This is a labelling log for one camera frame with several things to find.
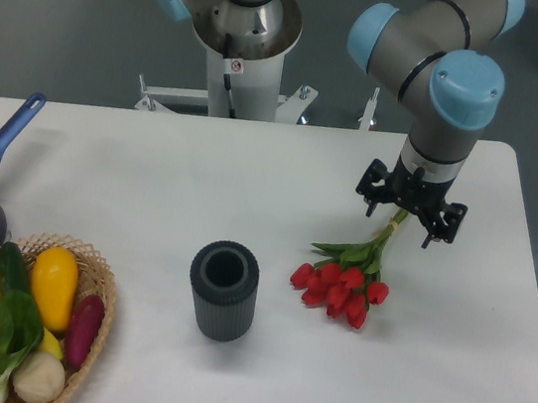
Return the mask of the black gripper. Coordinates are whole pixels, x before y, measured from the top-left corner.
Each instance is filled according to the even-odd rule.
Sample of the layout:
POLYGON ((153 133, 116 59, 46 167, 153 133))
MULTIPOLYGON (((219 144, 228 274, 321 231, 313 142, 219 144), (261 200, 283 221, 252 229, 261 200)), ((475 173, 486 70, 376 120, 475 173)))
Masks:
POLYGON ((367 205, 366 216, 371 216, 379 204, 392 202, 418 215, 427 230, 422 248, 427 248, 432 241, 451 244, 469 208, 464 203, 445 201, 452 180, 431 183, 424 180, 424 174, 422 169, 410 173, 402 162, 397 162, 390 173, 381 160, 374 159, 361 176, 355 192, 367 205))

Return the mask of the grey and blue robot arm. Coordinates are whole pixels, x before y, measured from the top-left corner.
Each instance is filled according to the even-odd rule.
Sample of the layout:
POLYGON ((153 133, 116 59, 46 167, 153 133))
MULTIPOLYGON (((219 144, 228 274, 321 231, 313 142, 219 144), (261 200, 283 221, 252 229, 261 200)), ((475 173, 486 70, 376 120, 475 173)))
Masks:
MULTIPOLYGON (((206 49, 208 113, 274 121, 284 57, 301 36, 295 0, 157 0, 192 22, 206 49)), ((347 36, 355 63, 414 116, 393 168, 374 161, 357 191, 369 207, 413 213, 429 240, 452 242, 467 208, 446 200, 505 87, 501 68, 478 49, 519 22, 525 0, 427 0, 410 13, 369 7, 347 36)))

